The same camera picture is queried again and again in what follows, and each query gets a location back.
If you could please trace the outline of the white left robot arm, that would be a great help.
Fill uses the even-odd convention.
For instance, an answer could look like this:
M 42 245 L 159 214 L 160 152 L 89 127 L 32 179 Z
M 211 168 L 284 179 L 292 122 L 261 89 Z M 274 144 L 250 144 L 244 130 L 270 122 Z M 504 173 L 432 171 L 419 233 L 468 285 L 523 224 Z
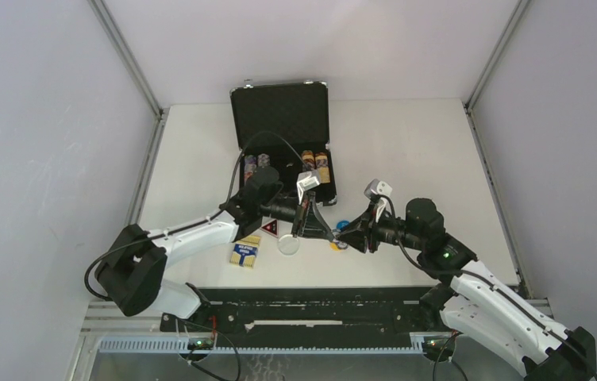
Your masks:
M 318 171 L 304 171 L 296 180 L 296 196 L 284 197 L 278 171 L 259 168 L 234 196 L 199 221 L 163 230 L 126 226 L 99 258 L 94 278 L 126 317 L 155 310 L 179 318 L 192 331 L 204 329 L 210 320 L 205 297 L 189 283 L 165 279 L 165 270 L 254 234 L 266 217 L 290 222 L 293 241 L 332 241 L 333 230 L 316 205 L 319 183 Z

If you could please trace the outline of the white dealer button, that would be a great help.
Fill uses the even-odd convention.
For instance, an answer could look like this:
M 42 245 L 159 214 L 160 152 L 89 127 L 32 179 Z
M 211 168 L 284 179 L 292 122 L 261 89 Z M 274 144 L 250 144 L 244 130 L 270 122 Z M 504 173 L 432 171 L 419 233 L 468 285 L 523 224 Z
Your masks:
M 277 248 L 285 256 L 293 256 L 300 249 L 300 240 L 291 234 L 285 234 L 277 240 Z

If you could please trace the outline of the yellow blue card deck box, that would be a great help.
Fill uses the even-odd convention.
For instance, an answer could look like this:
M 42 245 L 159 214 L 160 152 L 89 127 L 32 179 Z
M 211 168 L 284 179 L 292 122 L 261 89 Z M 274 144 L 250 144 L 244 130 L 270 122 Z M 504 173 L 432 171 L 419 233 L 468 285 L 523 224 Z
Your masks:
M 260 249 L 261 236 L 251 235 L 236 241 L 229 258 L 233 265 L 254 268 Z

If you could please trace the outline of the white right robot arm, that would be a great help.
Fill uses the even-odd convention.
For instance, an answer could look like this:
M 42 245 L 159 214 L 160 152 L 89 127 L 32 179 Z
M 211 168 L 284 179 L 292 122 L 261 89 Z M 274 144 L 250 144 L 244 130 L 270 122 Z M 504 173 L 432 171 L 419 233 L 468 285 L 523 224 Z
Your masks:
M 389 197 L 375 196 L 336 238 L 360 252 L 381 244 L 399 247 L 405 257 L 418 251 L 410 263 L 439 281 L 420 310 L 428 329 L 463 333 L 526 380 L 597 380 L 595 338 L 582 327 L 568 329 L 498 280 L 447 233 L 431 199 L 410 200 L 400 218 Z

